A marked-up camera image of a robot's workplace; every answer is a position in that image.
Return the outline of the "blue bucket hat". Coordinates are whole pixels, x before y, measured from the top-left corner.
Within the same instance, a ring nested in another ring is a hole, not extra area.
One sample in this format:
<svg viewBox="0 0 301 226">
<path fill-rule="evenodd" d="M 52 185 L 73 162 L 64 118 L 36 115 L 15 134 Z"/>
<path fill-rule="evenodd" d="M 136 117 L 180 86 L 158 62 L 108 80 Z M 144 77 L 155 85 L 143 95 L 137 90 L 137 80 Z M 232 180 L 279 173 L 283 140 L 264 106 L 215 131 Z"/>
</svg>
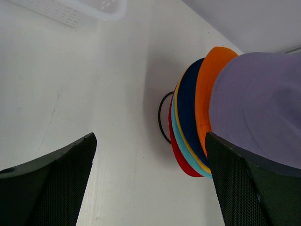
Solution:
<svg viewBox="0 0 301 226">
<path fill-rule="evenodd" d="M 209 168 L 208 159 L 198 137 L 195 119 L 196 82 L 202 63 L 203 59 L 197 60 L 184 73 L 178 88 L 177 110 L 180 126 L 188 144 L 193 153 Z"/>
</svg>

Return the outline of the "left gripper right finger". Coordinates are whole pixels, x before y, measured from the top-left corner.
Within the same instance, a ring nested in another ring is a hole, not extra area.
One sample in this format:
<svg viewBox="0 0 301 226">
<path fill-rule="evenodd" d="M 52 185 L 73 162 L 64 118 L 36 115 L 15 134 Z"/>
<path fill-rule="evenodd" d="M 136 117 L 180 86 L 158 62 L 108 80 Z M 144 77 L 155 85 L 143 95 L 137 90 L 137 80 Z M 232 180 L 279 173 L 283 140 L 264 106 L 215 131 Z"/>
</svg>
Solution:
<svg viewBox="0 0 301 226">
<path fill-rule="evenodd" d="M 301 170 L 240 148 L 212 132 L 205 138 L 214 187 L 227 226 L 299 226 Z"/>
</svg>

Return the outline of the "yellow bucket hat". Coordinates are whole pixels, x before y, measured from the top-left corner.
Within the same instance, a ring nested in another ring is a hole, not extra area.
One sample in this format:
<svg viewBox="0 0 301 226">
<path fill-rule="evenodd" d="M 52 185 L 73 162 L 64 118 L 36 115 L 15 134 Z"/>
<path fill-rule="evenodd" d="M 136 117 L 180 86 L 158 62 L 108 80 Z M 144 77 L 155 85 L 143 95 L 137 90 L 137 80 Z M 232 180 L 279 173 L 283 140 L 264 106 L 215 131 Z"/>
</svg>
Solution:
<svg viewBox="0 0 301 226">
<path fill-rule="evenodd" d="M 180 152 L 197 173 L 211 178 L 208 159 L 198 137 L 195 119 L 195 88 L 199 67 L 188 68 L 180 78 L 173 97 L 172 126 Z"/>
</svg>

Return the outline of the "red bucket hat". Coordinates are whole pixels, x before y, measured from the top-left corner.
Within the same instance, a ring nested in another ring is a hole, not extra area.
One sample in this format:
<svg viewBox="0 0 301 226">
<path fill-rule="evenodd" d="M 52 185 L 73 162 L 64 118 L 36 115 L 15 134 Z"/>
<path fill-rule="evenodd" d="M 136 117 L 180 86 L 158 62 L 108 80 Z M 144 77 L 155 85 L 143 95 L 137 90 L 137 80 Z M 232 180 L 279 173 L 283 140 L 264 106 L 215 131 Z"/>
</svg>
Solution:
<svg viewBox="0 0 301 226">
<path fill-rule="evenodd" d="M 179 146 L 176 142 L 174 131 L 172 127 L 172 119 L 171 119 L 171 108 L 172 108 L 172 102 L 170 102 L 169 106 L 169 113 L 168 113 L 168 125 L 169 125 L 169 134 L 170 134 L 170 140 L 171 140 L 171 146 L 172 150 L 174 152 L 175 159 L 182 169 L 183 172 L 185 172 L 187 175 L 195 178 L 203 177 L 203 175 L 197 173 L 185 160 L 184 156 L 182 155 Z"/>
</svg>

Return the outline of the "lavender bucket hat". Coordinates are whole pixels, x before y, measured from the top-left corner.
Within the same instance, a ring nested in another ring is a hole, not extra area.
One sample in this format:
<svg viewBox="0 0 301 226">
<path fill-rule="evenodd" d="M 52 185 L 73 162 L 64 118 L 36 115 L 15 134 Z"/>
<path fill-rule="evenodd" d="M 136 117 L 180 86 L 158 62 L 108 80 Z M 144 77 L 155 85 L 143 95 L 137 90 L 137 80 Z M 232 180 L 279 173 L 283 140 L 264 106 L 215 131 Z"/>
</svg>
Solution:
<svg viewBox="0 0 301 226">
<path fill-rule="evenodd" d="M 216 135 L 272 161 L 301 166 L 301 56 L 252 52 L 218 75 L 209 106 Z"/>
</svg>

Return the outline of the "orange bucket hat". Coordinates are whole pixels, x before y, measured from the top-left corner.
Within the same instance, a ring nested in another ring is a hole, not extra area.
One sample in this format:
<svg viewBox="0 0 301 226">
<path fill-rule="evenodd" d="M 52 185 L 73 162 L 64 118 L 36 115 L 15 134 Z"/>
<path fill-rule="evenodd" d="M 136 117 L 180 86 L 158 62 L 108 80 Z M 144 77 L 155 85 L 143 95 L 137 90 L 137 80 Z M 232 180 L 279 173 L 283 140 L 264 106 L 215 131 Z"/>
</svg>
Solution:
<svg viewBox="0 0 301 226">
<path fill-rule="evenodd" d="M 197 133 L 205 154 L 206 133 L 211 131 L 209 104 L 214 83 L 222 69 L 238 54 L 226 47 L 214 47 L 200 66 L 195 89 L 195 120 Z"/>
</svg>

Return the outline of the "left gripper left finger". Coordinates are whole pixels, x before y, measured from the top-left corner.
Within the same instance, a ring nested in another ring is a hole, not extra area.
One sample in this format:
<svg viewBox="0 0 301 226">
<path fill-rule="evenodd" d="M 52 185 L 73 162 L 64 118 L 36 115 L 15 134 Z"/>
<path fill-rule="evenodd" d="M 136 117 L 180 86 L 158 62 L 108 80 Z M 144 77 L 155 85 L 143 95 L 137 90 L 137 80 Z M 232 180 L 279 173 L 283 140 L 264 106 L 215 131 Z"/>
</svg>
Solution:
<svg viewBox="0 0 301 226">
<path fill-rule="evenodd" d="M 74 226 L 97 140 L 89 133 L 32 161 L 0 172 L 2 226 Z"/>
</svg>

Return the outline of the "teal bucket hat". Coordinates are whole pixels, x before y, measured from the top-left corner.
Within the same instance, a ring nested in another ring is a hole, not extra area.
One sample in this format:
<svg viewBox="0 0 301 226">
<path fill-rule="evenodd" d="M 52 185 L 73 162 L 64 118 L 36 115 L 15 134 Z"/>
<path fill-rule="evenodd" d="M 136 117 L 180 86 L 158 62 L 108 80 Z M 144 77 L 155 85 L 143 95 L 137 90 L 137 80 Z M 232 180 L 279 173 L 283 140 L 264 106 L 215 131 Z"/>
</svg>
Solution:
<svg viewBox="0 0 301 226">
<path fill-rule="evenodd" d="M 179 118 L 178 118 L 178 110 L 177 110 L 177 97 L 173 97 L 172 101 L 172 127 L 174 131 L 174 136 L 176 142 L 179 146 L 179 149 L 184 156 L 185 160 L 188 164 L 199 174 L 203 175 L 207 178 L 212 178 L 210 167 L 206 167 L 201 160 L 193 153 L 190 145 L 188 144 L 183 131 L 180 126 Z"/>
</svg>

